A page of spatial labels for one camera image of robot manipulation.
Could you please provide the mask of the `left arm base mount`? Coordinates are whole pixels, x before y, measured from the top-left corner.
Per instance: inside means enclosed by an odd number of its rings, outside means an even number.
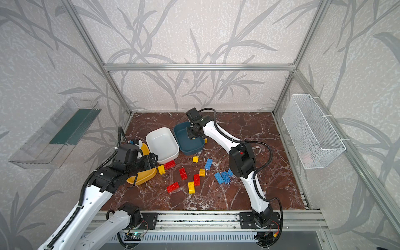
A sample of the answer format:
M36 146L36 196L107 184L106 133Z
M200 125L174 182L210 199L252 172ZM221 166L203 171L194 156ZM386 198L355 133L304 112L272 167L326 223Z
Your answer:
M155 230L158 213L137 212L130 216L129 224L126 229Z

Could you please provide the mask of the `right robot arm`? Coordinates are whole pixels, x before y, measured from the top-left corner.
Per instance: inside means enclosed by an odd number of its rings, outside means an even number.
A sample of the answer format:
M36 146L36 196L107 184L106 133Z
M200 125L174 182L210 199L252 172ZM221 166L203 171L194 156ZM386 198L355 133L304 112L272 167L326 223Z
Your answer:
M283 223L283 208L277 197L267 199L258 180L258 173L265 169L273 159L271 147L260 141L241 140L234 137L223 129L216 120L216 111L213 108L203 108L197 110L192 108L186 112L190 122L187 129L188 137L193 139L197 137L209 137L217 142L229 156L229 168L233 174L240 178L251 202L251 209L255 224L259 228L265 228L272 219L274 210L271 201L276 200L279 204L279 226ZM256 167L256 157L252 149L252 144L265 146L269 151L267 162L260 168Z

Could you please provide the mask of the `yellow plastic bin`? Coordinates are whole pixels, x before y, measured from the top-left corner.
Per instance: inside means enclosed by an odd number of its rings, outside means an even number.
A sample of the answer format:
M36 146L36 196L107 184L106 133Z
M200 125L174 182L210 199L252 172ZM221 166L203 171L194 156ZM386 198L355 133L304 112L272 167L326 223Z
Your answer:
M138 173L137 176L132 176L127 179L127 183L132 184L134 186L139 186L152 178L154 178L157 174L157 168L153 168L150 170L146 170Z

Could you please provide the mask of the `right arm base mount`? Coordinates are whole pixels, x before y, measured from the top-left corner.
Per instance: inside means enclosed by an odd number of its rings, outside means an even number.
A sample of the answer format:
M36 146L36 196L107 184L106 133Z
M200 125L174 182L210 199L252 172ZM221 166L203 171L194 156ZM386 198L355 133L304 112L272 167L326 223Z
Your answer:
M280 213L278 212L273 212L272 216L266 220L262 220L252 212L240 212L235 218L240 223L241 229L277 231L281 228L282 223Z

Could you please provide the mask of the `yellow lego brick front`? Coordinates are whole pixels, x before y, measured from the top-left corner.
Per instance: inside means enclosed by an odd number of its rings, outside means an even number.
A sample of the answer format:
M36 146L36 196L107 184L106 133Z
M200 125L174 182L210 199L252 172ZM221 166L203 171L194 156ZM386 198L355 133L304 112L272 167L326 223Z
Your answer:
M188 183L188 191L189 191L189 194L194 194L194 193L195 193L195 185L194 185L194 182L189 182L189 183Z

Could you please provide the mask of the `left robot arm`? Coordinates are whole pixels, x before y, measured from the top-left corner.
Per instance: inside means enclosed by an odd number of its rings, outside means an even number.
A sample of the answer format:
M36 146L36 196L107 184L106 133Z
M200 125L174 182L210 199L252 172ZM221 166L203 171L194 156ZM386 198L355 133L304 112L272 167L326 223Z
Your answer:
M88 235L84 232L103 205L126 183L127 179L157 166L158 156L145 155L141 142L126 142L118 128L114 153L86 178L78 203L57 230L39 247L41 250L99 250L114 235L126 228L141 226L144 219L139 207L125 203Z

